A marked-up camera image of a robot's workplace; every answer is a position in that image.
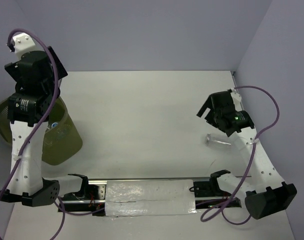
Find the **clear bottle without cap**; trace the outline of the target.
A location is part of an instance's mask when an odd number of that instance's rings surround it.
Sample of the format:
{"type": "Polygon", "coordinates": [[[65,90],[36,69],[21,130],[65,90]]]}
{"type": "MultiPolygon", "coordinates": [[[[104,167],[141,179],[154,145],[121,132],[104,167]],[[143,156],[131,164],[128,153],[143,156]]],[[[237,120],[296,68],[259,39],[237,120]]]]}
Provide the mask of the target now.
{"type": "Polygon", "coordinates": [[[226,135],[207,134],[204,143],[208,148],[218,151],[228,151],[232,149],[232,143],[226,135]]]}

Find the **clear bottle white cap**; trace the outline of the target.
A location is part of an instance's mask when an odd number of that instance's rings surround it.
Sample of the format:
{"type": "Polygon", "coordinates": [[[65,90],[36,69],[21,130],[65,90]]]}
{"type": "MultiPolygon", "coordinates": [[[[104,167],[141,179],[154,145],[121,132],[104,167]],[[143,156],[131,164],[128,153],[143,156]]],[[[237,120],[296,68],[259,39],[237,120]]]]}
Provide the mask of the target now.
{"type": "Polygon", "coordinates": [[[49,146],[57,144],[67,136],[70,129],[67,125],[57,125],[54,128],[47,129],[44,136],[44,144],[49,146]]]}

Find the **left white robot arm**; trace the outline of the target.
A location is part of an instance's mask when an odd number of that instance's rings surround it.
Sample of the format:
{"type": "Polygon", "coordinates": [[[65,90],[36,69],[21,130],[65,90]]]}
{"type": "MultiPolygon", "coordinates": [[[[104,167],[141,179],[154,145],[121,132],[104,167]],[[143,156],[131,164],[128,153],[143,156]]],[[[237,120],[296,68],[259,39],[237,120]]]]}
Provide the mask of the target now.
{"type": "Polygon", "coordinates": [[[24,53],[20,60],[4,69],[15,80],[15,92],[7,100],[7,118],[12,133],[11,179],[0,201],[22,203],[28,207],[51,205],[59,196],[73,194],[85,199],[90,194],[88,177],[68,174],[63,177],[42,177],[42,156],[50,115],[47,110],[55,93],[55,74],[48,55],[52,55],[57,75],[68,75],[51,46],[47,51],[24,53]]]}

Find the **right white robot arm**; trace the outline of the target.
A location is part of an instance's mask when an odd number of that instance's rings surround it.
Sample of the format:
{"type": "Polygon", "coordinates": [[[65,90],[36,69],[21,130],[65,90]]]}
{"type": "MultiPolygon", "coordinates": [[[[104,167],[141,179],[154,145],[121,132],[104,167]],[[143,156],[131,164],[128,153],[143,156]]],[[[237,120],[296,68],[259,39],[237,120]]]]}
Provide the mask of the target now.
{"type": "Polygon", "coordinates": [[[220,170],[210,175],[207,184],[195,182],[193,190],[197,197],[207,193],[218,197],[230,194],[252,218],[259,220],[286,210],[297,195],[297,189],[277,172],[260,143],[261,133],[250,115],[236,109],[240,101],[241,96],[231,89],[212,93],[197,116],[204,117],[208,124],[226,134],[247,165],[245,172],[251,175],[253,183],[237,178],[228,170],[220,170]]]}

